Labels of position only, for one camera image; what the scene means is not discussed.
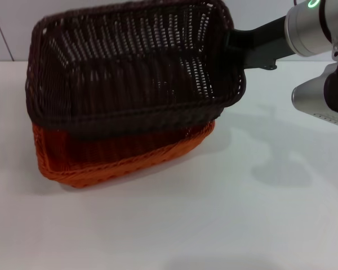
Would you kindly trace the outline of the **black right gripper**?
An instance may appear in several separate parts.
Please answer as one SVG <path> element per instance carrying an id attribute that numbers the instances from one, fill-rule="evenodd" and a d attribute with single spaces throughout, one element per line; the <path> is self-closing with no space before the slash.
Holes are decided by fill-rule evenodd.
<path id="1" fill-rule="evenodd" d="M 275 70 L 276 61 L 294 55 L 286 39 L 286 18 L 281 17 L 252 30 L 231 30 L 226 50 L 244 69 Z"/>

